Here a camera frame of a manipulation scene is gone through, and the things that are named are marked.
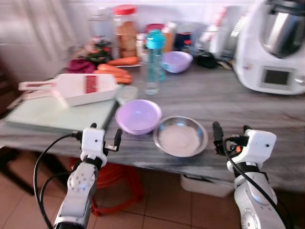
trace purple bowl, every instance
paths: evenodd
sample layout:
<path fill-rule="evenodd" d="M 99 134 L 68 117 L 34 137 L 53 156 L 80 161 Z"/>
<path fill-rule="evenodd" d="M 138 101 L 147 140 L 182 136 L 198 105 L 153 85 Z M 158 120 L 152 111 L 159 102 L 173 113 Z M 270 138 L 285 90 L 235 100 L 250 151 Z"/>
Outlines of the purple bowl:
<path fill-rule="evenodd" d="M 192 60 L 192 55 L 186 52 L 167 52 L 163 55 L 162 67 L 170 73 L 180 73 L 190 66 Z"/>
<path fill-rule="evenodd" d="M 160 107 L 148 100 L 133 100 L 115 114 L 119 126 L 129 134 L 144 135 L 157 127 L 162 116 Z"/>

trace white tile wall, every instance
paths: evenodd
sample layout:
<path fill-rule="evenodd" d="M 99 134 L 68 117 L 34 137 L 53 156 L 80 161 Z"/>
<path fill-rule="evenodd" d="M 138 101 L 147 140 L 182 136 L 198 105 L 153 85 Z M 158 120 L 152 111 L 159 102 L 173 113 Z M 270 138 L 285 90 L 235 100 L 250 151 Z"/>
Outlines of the white tile wall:
<path fill-rule="evenodd" d="M 139 31 L 149 23 L 187 21 L 209 24 L 226 5 L 246 6 L 254 0 L 62 0 L 80 44 L 89 38 L 87 19 L 98 7 L 113 8 L 121 4 L 138 6 Z M 47 61 L 33 43 L 22 12 L 14 1 L 0 1 L 0 58 L 20 81 L 44 80 L 56 74 L 65 62 Z"/>
<path fill-rule="evenodd" d="M 66 9 L 77 33 L 80 44 L 89 38 L 88 18 L 91 10 L 99 7 L 113 7 L 121 4 L 135 4 L 138 7 L 138 30 L 144 31 L 147 24 L 168 21 L 187 21 L 209 24 L 223 6 L 239 5 L 246 7 L 253 0 L 68 0 Z"/>

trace jar with red lid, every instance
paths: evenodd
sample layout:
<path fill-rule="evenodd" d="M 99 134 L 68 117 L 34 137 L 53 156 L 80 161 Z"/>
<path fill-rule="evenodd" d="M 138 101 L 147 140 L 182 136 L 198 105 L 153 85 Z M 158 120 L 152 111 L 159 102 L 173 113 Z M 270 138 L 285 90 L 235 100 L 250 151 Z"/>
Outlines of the jar with red lid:
<path fill-rule="evenodd" d="M 120 5 L 113 9 L 114 30 L 121 58 L 137 56 L 136 6 Z"/>

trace stainless steel bowl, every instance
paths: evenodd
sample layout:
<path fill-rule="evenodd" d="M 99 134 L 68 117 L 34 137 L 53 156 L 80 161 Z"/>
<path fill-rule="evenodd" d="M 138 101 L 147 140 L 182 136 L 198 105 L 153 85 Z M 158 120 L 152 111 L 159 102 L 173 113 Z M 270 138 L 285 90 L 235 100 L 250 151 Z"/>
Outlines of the stainless steel bowl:
<path fill-rule="evenodd" d="M 206 148 L 208 135 L 197 121 L 183 116 L 170 116 L 160 121 L 153 133 L 153 140 L 170 155 L 189 157 Z"/>

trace carrot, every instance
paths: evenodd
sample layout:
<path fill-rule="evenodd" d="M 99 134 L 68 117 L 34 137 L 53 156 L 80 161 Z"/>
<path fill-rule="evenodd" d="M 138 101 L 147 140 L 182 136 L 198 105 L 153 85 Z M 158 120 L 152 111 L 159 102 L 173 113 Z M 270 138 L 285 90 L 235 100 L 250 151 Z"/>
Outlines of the carrot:
<path fill-rule="evenodd" d="M 127 71 L 125 71 L 123 69 L 116 68 L 116 67 L 113 67 L 113 66 L 105 64 L 105 63 L 99 64 L 99 66 L 97 66 L 97 69 L 102 70 L 102 71 L 112 71 L 112 72 L 117 72 L 117 73 L 125 73 L 125 74 L 128 73 Z"/>
<path fill-rule="evenodd" d="M 125 73 L 118 73 L 118 72 L 111 72 L 111 71 L 102 71 L 102 70 L 94 70 L 93 74 L 111 74 L 116 78 L 126 78 L 126 79 L 131 79 L 131 75 L 127 75 Z"/>
<path fill-rule="evenodd" d="M 125 57 L 116 59 L 113 61 L 108 61 L 107 64 L 113 65 L 113 66 L 119 66 L 119 65 L 134 65 L 139 62 L 139 58 L 137 56 L 132 57 Z"/>
<path fill-rule="evenodd" d="M 123 83 L 123 84 L 130 84 L 132 83 L 131 79 L 126 79 L 126 78 L 115 78 L 117 83 Z"/>

